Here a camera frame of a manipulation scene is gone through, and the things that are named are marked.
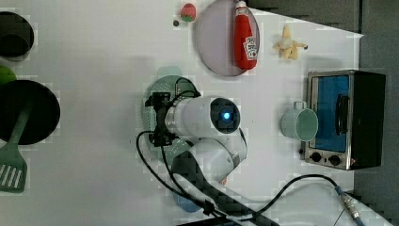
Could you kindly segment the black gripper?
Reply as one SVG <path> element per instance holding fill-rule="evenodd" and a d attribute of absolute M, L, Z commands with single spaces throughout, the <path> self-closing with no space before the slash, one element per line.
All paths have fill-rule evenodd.
<path fill-rule="evenodd" d="M 153 107 L 156 115 L 156 125 L 153 134 L 150 136 L 150 142 L 155 147 L 169 146 L 176 138 L 166 127 L 165 119 L 168 110 L 172 107 L 169 92 L 154 92 L 145 102 L 146 107 Z"/>

